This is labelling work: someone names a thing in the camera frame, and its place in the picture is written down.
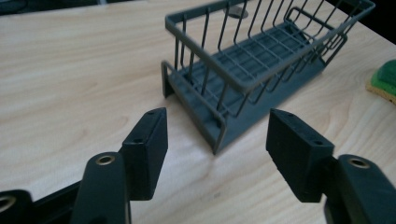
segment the sponge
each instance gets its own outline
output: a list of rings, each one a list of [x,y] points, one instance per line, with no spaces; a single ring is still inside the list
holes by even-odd
[[[382,65],[366,83],[366,90],[396,105],[396,60]]]

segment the table surface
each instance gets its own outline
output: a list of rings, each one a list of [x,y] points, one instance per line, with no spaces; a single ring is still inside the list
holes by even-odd
[[[265,117],[220,155],[175,95],[160,63],[174,38],[164,16],[201,5],[149,0],[0,18],[0,191],[38,200],[82,178],[88,159],[117,151],[141,116],[168,113],[169,149],[154,198],[131,202],[134,223],[325,223],[300,203],[265,150]],[[396,107],[364,89],[396,46],[357,24],[324,72],[278,108],[335,145],[374,161],[396,184]]]

